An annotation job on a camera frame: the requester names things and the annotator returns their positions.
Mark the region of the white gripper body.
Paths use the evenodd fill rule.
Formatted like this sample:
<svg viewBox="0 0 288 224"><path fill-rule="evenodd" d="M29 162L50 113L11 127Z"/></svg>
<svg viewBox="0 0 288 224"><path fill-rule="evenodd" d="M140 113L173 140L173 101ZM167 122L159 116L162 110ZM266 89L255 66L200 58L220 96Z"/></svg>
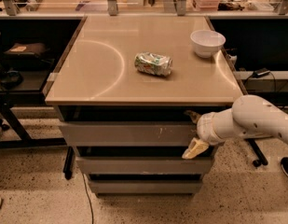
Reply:
<svg viewBox="0 0 288 224"><path fill-rule="evenodd" d="M203 114L197 123L197 134L199 138L211 146L215 146L224 142L213 128L214 112Z"/></svg>

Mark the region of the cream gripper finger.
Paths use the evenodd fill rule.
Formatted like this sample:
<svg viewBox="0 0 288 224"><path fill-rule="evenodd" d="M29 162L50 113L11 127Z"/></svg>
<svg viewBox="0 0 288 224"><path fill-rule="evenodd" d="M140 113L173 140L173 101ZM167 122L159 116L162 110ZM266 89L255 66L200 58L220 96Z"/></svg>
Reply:
<svg viewBox="0 0 288 224"><path fill-rule="evenodd" d="M209 144L194 137L188 148L185 150L185 152L182 155L182 158L185 160L190 160L196 158L199 154L203 153L209 148Z"/></svg>
<svg viewBox="0 0 288 224"><path fill-rule="evenodd" d="M192 110L186 110L185 114L191 118L194 124L197 124L199 119L201 118L201 114Z"/></svg>

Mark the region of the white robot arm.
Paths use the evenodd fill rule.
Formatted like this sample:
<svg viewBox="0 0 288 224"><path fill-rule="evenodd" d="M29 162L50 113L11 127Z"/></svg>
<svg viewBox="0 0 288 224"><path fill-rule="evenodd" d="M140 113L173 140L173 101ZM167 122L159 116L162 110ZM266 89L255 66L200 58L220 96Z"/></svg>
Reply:
<svg viewBox="0 0 288 224"><path fill-rule="evenodd" d="M203 115L185 112L196 125L196 136L182 155L194 159L209 146L228 138L241 139L275 137L288 145L288 114L256 95L243 95L224 111Z"/></svg>

